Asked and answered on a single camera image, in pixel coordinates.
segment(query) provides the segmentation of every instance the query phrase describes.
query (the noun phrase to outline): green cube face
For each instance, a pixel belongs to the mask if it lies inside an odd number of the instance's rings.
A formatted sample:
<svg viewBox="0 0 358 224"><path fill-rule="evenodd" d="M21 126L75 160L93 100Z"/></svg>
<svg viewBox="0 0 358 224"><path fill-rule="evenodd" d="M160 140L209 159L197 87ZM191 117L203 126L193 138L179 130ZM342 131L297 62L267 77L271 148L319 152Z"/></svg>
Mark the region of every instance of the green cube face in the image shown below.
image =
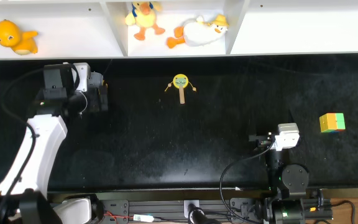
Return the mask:
<svg viewBox="0 0 358 224"><path fill-rule="evenodd" d="M336 121L343 121L343 122L345 122L345 117L343 117L343 114L342 114L342 113L336 113L336 114L335 114L335 117L336 117Z"/></svg>
<svg viewBox="0 0 358 224"><path fill-rule="evenodd" d="M338 129L345 130L345 121L336 121L336 125Z"/></svg>

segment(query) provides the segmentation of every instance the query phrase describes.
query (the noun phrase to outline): white duck plush toy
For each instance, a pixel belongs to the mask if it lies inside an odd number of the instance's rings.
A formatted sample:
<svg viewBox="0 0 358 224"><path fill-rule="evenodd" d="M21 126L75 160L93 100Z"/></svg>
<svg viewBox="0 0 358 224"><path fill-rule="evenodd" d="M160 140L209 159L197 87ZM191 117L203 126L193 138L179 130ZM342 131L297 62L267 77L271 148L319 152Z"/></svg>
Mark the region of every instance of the white duck plush toy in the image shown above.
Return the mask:
<svg viewBox="0 0 358 224"><path fill-rule="evenodd" d="M222 14L219 14L210 23L204 22L204 18L199 16L197 19L190 19L183 26L175 28L174 33L176 38L169 37L167 45L172 49L176 45L184 43L190 47L210 44L223 37L228 27L229 24L226 22L226 17Z"/></svg>

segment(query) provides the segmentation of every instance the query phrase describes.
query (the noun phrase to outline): duck's orange beak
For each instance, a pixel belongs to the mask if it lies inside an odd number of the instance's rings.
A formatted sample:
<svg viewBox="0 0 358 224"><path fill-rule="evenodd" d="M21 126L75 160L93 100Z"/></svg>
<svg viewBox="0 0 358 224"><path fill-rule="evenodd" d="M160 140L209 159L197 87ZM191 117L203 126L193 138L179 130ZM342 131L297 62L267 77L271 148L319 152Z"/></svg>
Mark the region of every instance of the duck's orange beak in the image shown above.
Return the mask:
<svg viewBox="0 0 358 224"><path fill-rule="evenodd" d="M149 15L150 14L150 4L148 2L142 3L140 5L140 11L145 14L145 15Z"/></svg>

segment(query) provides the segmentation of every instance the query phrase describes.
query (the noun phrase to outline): toy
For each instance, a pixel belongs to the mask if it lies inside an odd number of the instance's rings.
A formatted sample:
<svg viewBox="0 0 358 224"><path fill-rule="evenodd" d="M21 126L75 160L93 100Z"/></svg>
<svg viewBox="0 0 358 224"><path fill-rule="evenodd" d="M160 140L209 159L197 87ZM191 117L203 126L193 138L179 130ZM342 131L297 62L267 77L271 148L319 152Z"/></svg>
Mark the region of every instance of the toy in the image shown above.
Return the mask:
<svg viewBox="0 0 358 224"><path fill-rule="evenodd" d="M184 89L190 83L189 79L184 74L175 75L175 77L173 77L172 82L170 82L168 84L168 87L165 89L165 91L167 91L168 88L170 88L172 86L172 83L173 83L174 87L179 89L180 104L185 104L185 91L184 91ZM194 87L193 84L190 83L190 85L191 85L193 91L197 91L196 87Z"/></svg>
<svg viewBox="0 0 358 224"><path fill-rule="evenodd" d="M158 27L155 23L157 16L153 9L161 11L162 6L158 2L132 2L132 11L125 18L125 23L129 26L136 24L140 27L139 33L134 35L136 39L144 40L146 29L150 27L154 29L156 35L165 32L165 29Z"/></svg>
<svg viewBox="0 0 358 224"><path fill-rule="evenodd" d="M196 20L190 19L183 26L175 28L174 33L177 39L169 37L167 45L172 49L183 43L190 47L210 44L223 37L228 27L229 24L222 14L219 14L211 23L204 22L204 18L199 16Z"/></svg>
<svg viewBox="0 0 358 224"><path fill-rule="evenodd" d="M322 133L338 132L346 129L342 113L327 113L320 117Z"/></svg>
<svg viewBox="0 0 358 224"><path fill-rule="evenodd" d="M0 22L0 44L10 47L18 55L38 52L37 44L33 39L36 35L38 35L36 31L21 31L15 23L6 19Z"/></svg>

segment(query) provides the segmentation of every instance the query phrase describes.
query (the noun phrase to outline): cartoon face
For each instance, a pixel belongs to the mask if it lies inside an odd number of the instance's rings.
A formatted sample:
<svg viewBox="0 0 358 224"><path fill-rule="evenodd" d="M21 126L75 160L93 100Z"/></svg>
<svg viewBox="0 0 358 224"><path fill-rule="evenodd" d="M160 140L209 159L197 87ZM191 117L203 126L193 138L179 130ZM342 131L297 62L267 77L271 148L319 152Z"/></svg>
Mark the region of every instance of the cartoon face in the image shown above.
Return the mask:
<svg viewBox="0 0 358 224"><path fill-rule="evenodd" d="M217 32L218 34L225 34L227 31L227 26L219 26L216 24L212 24L212 28Z"/></svg>
<svg viewBox="0 0 358 224"><path fill-rule="evenodd" d="M153 4L151 2L132 2L132 5L145 15L150 14L150 11L153 9Z"/></svg>
<svg viewBox="0 0 358 224"><path fill-rule="evenodd" d="M173 85L176 88L182 87L185 88L189 84L189 79L187 79L186 75L178 74L173 77Z"/></svg>
<svg viewBox="0 0 358 224"><path fill-rule="evenodd" d="M11 21L0 22L0 44L4 47L13 47L22 40L21 31Z"/></svg>

